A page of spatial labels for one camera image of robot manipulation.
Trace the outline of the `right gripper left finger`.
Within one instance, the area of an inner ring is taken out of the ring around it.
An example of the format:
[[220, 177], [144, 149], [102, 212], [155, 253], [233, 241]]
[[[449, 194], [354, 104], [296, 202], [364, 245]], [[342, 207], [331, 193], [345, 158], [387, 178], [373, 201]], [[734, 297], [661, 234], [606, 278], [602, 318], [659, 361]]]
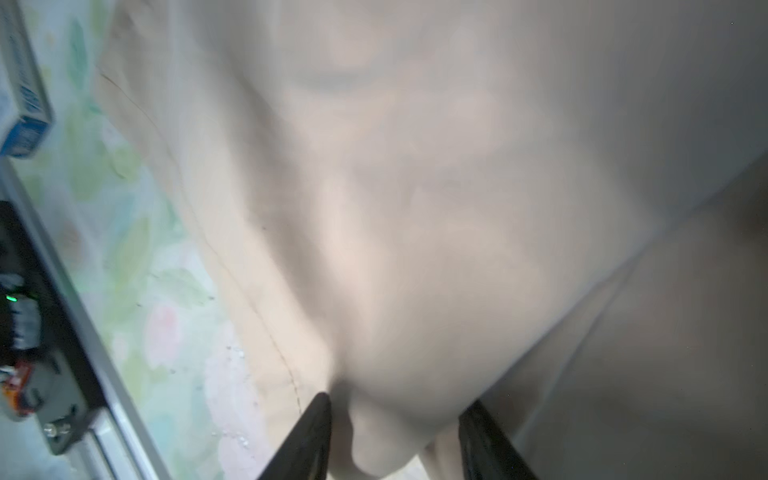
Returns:
[[326, 480], [331, 436], [331, 399], [326, 392], [320, 392], [314, 396], [258, 479]]

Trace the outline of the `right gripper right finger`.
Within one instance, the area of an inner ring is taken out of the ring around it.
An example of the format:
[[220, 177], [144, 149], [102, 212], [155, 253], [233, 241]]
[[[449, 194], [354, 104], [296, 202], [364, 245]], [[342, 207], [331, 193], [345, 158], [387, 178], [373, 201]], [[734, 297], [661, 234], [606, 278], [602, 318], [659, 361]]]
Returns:
[[480, 401], [459, 417], [458, 436], [466, 480], [537, 479]]

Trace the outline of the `beige shorts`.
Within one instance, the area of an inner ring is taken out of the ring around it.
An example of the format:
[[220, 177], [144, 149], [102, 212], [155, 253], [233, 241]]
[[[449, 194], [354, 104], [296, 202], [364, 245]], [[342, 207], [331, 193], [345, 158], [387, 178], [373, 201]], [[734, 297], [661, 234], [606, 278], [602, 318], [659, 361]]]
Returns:
[[120, 1], [95, 85], [280, 445], [462, 475], [767, 475], [763, 1]]

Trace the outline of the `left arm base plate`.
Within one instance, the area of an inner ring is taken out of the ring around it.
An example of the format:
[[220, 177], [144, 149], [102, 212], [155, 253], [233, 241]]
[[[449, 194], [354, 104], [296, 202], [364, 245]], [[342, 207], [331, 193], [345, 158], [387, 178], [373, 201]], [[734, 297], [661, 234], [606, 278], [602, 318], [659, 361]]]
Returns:
[[1, 203], [1, 405], [34, 417], [54, 455], [80, 441], [105, 406], [60, 295], [8, 201]]

